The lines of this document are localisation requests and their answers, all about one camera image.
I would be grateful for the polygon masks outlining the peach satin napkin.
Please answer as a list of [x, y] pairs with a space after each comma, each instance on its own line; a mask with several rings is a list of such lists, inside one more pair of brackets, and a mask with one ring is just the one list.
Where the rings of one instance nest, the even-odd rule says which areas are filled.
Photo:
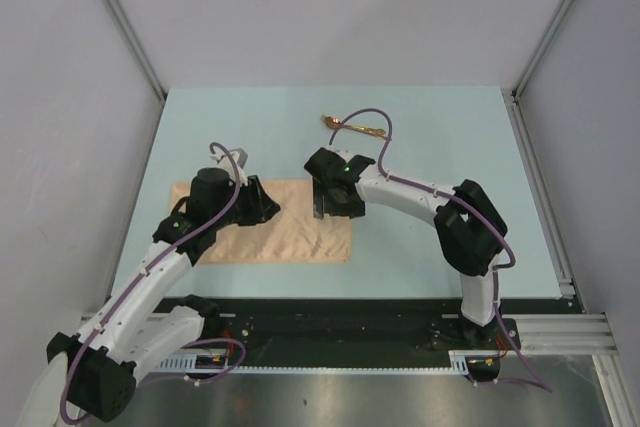
[[352, 223], [347, 217], [314, 217], [309, 180], [265, 180], [261, 183], [281, 210], [255, 226], [228, 226], [199, 258], [205, 264], [344, 263], [352, 250]]

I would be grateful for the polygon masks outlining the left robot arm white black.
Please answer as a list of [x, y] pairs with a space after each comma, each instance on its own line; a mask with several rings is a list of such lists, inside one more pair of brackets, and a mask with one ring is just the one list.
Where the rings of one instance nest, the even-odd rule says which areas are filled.
[[61, 419], [82, 423], [67, 410], [74, 405], [85, 416], [109, 422], [131, 401], [136, 388], [158, 364], [184, 347], [224, 344], [215, 303], [189, 295], [159, 323], [147, 319], [170, 288], [185, 276], [220, 230], [255, 226], [271, 220], [280, 205], [256, 176], [238, 167], [203, 168], [152, 235], [137, 270], [109, 301], [73, 335], [56, 334], [47, 346], [51, 360], [68, 362], [59, 401]]

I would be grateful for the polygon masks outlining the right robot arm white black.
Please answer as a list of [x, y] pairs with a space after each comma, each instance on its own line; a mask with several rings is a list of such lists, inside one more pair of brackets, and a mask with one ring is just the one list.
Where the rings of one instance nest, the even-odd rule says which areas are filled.
[[433, 227], [444, 259], [460, 274], [458, 338], [477, 349], [495, 340], [500, 294], [494, 274], [508, 228], [479, 184], [423, 184], [384, 174], [372, 158], [325, 147], [311, 155], [304, 170], [312, 179], [318, 219], [361, 218], [376, 204]]

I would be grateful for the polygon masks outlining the copper spoon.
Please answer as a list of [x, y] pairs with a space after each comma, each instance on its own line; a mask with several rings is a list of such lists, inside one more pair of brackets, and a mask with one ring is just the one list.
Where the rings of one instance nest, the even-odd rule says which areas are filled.
[[338, 118], [333, 116], [322, 116], [321, 120], [330, 130], [333, 130], [333, 131], [346, 129], [349, 127], [349, 124], [345, 124], [341, 122]]

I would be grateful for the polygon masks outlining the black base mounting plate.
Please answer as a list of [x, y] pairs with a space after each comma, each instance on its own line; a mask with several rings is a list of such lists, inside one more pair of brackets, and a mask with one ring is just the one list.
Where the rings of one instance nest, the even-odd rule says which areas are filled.
[[465, 335], [458, 299], [215, 299], [219, 332], [247, 349], [246, 367], [427, 368], [450, 350], [493, 350], [492, 325]]

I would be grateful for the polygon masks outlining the aluminium frame rail right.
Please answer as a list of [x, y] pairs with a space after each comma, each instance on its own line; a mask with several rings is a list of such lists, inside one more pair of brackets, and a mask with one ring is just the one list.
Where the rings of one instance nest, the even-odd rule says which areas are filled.
[[546, 189], [540, 164], [534, 151], [534, 145], [525, 124], [521, 106], [518, 99], [508, 89], [502, 90], [502, 96], [551, 256], [561, 297], [565, 299], [577, 298], [578, 291], [570, 261]]

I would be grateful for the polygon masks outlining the aluminium cross rail front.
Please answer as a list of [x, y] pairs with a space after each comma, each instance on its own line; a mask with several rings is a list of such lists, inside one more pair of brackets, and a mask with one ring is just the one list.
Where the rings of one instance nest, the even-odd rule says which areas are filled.
[[[132, 359], [153, 351], [212, 349], [221, 353], [246, 349], [229, 333], [217, 330], [218, 320], [218, 314], [207, 320], [191, 309], [178, 307], [170, 314], [154, 314], [138, 323], [110, 320], [100, 326], [98, 321], [88, 322], [82, 336], [90, 348], [113, 359]], [[503, 337], [493, 350], [519, 347], [525, 353], [538, 354], [608, 352], [615, 348], [603, 316], [522, 314], [504, 316], [498, 322]]]

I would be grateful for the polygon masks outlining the aluminium frame post left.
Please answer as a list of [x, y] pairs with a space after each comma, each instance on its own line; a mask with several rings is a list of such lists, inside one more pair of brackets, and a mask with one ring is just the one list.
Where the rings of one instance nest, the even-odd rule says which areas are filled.
[[155, 98], [161, 106], [166, 103], [167, 91], [162, 86], [162, 82], [153, 67], [150, 57], [141, 42], [129, 15], [127, 14], [121, 0], [101, 0], [106, 12], [113, 21], [116, 30], [119, 32], [124, 45], [129, 50], [134, 63], [139, 68], [146, 83], [153, 92]]

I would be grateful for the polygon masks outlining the aluminium frame post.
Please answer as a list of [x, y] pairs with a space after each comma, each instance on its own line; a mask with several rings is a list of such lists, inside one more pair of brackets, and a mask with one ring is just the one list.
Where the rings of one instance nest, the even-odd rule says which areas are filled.
[[576, 1], [577, 0], [559, 0], [557, 3], [550, 20], [543, 30], [541, 38], [536, 43], [521, 74], [514, 86], [511, 88], [511, 96], [514, 100], [519, 100], [526, 91], [539, 65], [543, 61], [556, 36], [559, 34], [563, 24], [571, 13]]
[[119, 32], [124, 45], [129, 50], [134, 63], [139, 68], [146, 83], [153, 92], [155, 98], [161, 106], [166, 103], [167, 91], [162, 86], [162, 82], [153, 67], [150, 57], [141, 42], [129, 15], [127, 14], [121, 0], [101, 0], [106, 12], [113, 21], [116, 30]]

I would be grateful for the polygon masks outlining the aluminium frame post right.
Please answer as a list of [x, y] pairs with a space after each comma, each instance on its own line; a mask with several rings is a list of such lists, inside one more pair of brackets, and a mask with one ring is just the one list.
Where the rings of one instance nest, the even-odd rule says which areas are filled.
[[543, 61], [556, 36], [559, 34], [563, 24], [571, 13], [576, 1], [577, 0], [559, 0], [557, 3], [550, 20], [543, 30], [541, 38], [536, 43], [521, 74], [514, 86], [511, 88], [511, 96], [514, 100], [519, 100], [526, 91], [539, 65]]

